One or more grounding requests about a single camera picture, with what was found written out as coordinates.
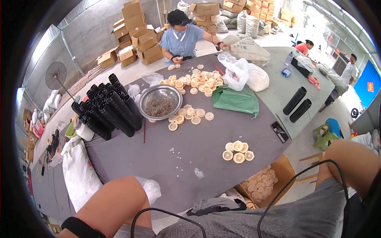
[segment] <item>hand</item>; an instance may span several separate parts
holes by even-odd
[[[220,48],[221,50],[224,50],[225,47],[228,47],[229,50],[231,50],[230,44],[228,44],[228,43],[221,43],[221,44],[219,45],[219,48]]]
[[[175,57],[175,58],[173,58],[172,61],[173,61],[175,64],[182,64],[182,59],[179,59],[179,57]]]

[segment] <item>standing fan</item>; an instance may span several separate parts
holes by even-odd
[[[66,79],[66,67],[62,62],[54,62],[46,71],[45,74],[45,83],[51,90],[59,89],[60,87],[63,87],[67,94],[76,102],[79,101],[79,98],[77,97],[77,100],[74,99],[74,97],[68,92],[68,90],[64,86],[64,82]]]

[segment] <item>green plastic bag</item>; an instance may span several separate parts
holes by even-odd
[[[258,116],[259,106],[255,93],[247,85],[242,91],[235,91],[227,85],[218,86],[213,92],[213,107],[246,112]]]

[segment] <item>blue shirt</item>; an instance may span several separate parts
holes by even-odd
[[[204,30],[195,26],[193,24],[188,24],[187,29],[182,32],[175,31],[173,27],[169,28],[162,37],[162,40],[159,44],[173,55],[180,56],[196,56],[196,51],[194,48],[196,47],[197,41],[199,41],[204,35]],[[174,64],[170,59],[165,59],[165,66],[168,67],[171,64]]]

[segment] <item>water bottle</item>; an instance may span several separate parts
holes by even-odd
[[[292,61],[292,51],[287,55],[287,58],[285,60],[285,65],[289,66]]]

